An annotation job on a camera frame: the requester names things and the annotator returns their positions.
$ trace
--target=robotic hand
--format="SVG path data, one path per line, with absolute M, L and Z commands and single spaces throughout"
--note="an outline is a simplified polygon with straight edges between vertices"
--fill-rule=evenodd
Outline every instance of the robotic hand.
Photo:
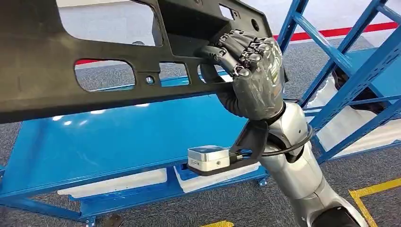
M 302 108 L 283 102 L 282 54 L 276 41 L 235 30 L 199 54 L 233 78 L 233 90 L 217 94 L 223 106 L 250 122 L 268 124 L 267 139 L 259 137 L 265 138 L 263 155 L 257 158 L 289 199 L 298 225 L 367 227 L 359 212 L 324 178 L 308 142 L 312 134 Z M 223 81 L 211 65 L 200 69 L 206 82 Z
M 276 41 L 235 30 L 220 37 L 217 46 L 203 47 L 199 54 L 233 77 L 233 91 L 218 94 L 223 106 L 250 120 L 279 115 L 284 108 L 284 70 Z M 206 82 L 222 81 L 209 65 L 201 65 L 200 70 Z

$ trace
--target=yellow floor tape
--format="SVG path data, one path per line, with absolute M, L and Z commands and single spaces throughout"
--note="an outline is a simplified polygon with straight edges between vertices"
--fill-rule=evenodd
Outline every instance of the yellow floor tape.
M 373 217 L 369 214 L 369 211 L 367 211 L 365 205 L 363 204 L 361 197 L 362 196 L 367 196 L 371 195 L 374 193 L 382 192 L 387 189 L 395 188 L 401 186 L 401 178 L 392 180 L 392 181 L 387 181 L 384 183 L 372 185 L 366 188 L 362 188 L 359 190 L 355 191 L 349 191 L 351 194 L 352 198 L 355 200 L 355 203 L 358 205 L 359 209 L 361 210 L 362 215 L 366 218 L 368 224 L 370 227 L 377 227 L 377 224 L 375 220 L 373 220 Z
M 208 224 L 205 226 L 201 226 L 201 227 L 233 227 L 234 223 L 229 222 L 229 221 L 219 221 L 213 224 Z

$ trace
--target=mounting hole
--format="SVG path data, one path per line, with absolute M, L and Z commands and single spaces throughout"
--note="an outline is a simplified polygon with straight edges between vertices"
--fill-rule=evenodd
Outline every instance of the mounting hole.
M 253 26 L 253 28 L 255 29 L 255 31 L 259 32 L 259 25 L 258 25 L 258 22 L 256 22 L 255 19 L 252 19 L 252 20 L 251 20 L 251 23 L 252 23 L 252 26 Z
M 153 76 L 147 76 L 147 77 L 146 77 L 146 82 L 147 82 L 149 85 L 152 85 L 152 84 L 155 84 L 155 79 L 153 78 Z

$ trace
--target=gray robotic hand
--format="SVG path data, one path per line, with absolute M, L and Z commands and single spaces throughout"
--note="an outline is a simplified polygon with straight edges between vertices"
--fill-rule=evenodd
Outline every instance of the gray robotic hand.
M 233 78 L 233 91 L 217 94 L 229 112 L 250 120 L 267 120 L 283 109 L 282 54 L 273 38 L 232 30 L 221 36 L 216 46 L 205 46 L 199 54 Z M 223 82 L 210 65 L 201 65 L 200 70 L 206 82 Z

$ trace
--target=white foam block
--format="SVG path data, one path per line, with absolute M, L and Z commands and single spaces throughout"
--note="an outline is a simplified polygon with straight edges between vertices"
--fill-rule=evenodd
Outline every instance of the white foam block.
M 166 168 L 147 171 L 139 174 L 123 176 L 111 180 L 85 184 L 73 188 L 58 190 L 59 195 L 71 195 L 82 198 L 92 195 L 116 192 L 126 189 L 138 188 L 167 181 Z
M 177 169 L 174 166 L 175 175 L 177 176 L 178 183 L 180 184 L 181 188 L 185 193 L 193 192 L 195 190 L 211 186 L 216 183 L 223 182 L 225 180 L 241 176 L 253 171 L 256 171 L 261 164 L 259 162 L 249 165 L 240 167 L 238 169 L 233 169 L 230 171 L 222 172 L 219 174 L 211 175 L 211 176 L 198 176 L 189 180 L 181 180 L 180 175 L 177 173 Z
M 334 78 L 329 77 L 325 86 L 317 92 L 315 99 L 309 102 L 307 107 L 326 105 L 336 93 Z M 328 151 L 375 116 L 376 114 L 371 111 L 354 110 L 346 106 L 317 133 L 317 137 L 324 149 Z M 388 145 L 396 140 L 401 140 L 401 119 L 389 121 L 377 127 L 334 157 Z

